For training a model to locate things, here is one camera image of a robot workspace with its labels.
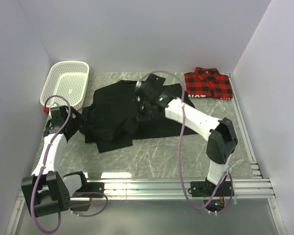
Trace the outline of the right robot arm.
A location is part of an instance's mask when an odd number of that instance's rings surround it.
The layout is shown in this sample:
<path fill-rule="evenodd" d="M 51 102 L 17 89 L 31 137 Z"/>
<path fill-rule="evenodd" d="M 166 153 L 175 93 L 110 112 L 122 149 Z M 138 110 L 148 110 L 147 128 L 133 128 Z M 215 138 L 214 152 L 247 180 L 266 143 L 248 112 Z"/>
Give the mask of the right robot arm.
<path fill-rule="evenodd" d="M 228 162 L 238 144 L 233 122 L 207 115 L 184 102 L 184 96 L 178 97 L 160 88 L 162 83 L 141 81 L 136 83 L 134 94 L 138 120 L 156 120 L 166 118 L 182 124 L 199 134 L 206 142 L 206 155 L 210 159 L 206 177 L 206 190 L 216 196 L 223 190 L 223 175 Z"/>

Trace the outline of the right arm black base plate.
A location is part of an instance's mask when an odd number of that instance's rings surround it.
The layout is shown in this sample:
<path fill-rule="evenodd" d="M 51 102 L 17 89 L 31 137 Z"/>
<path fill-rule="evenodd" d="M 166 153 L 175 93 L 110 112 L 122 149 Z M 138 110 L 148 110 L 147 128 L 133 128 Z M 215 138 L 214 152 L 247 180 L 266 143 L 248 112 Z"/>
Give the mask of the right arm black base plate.
<path fill-rule="evenodd" d="M 210 197 L 215 189 L 215 185 L 208 181 L 192 181 L 188 193 L 192 197 Z M 232 186 L 230 181 L 224 181 L 218 187 L 214 197 L 230 197 L 233 196 Z"/>

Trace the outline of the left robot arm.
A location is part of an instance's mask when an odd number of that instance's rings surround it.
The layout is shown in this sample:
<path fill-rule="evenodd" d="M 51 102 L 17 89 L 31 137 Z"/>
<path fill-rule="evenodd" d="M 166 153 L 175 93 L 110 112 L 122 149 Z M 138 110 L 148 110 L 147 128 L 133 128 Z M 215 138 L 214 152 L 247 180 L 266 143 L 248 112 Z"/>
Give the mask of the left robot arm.
<path fill-rule="evenodd" d="M 23 178 L 21 182 L 29 212 L 34 194 L 33 208 L 36 217 L 67 211 L 73 194 L 83 197 L 89 191 L 89 185 L 82 171 L 64 176 L 58 172 L 69 139 L 82 127 L 86 118 L 71 107 L 70 119 L 57 135 L 56 132 L 67 119 L 68 107 L 51 108 L 50 114 L 51 119 L 47 121 L 43 132 L 44 147 L 39 162 L 31 176 Z"/>

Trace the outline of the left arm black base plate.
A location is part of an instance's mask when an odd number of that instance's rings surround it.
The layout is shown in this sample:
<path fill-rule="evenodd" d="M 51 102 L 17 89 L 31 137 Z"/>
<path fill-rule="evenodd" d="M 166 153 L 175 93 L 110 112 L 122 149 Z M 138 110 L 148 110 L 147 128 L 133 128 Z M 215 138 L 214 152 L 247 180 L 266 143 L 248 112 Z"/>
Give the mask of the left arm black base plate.
<path fill-rule="evenodd" d="M 86 192 L 92 192 L 92 197 L 102 198 L 104 194 L 103 182 L 88 182 L 86 185 Z"/>

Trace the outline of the black long sleeve shirt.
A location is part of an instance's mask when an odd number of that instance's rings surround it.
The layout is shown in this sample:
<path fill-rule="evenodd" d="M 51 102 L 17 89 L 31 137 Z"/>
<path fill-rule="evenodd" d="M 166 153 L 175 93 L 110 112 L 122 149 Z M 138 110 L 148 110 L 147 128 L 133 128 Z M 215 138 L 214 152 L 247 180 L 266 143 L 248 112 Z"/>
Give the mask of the black long sleeve shirt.
<path fill-rule="evenodd" d="M 136 81 L 121 80 L 97 89 L 93 103 L 83 108 L 87 121 L 80 132 L 86 143 L 96 143 L 99 153 L 132 146 L 133 140 L 179 136 L 181 124 L 176 121 L 137 119 L 135 85 Z"/>

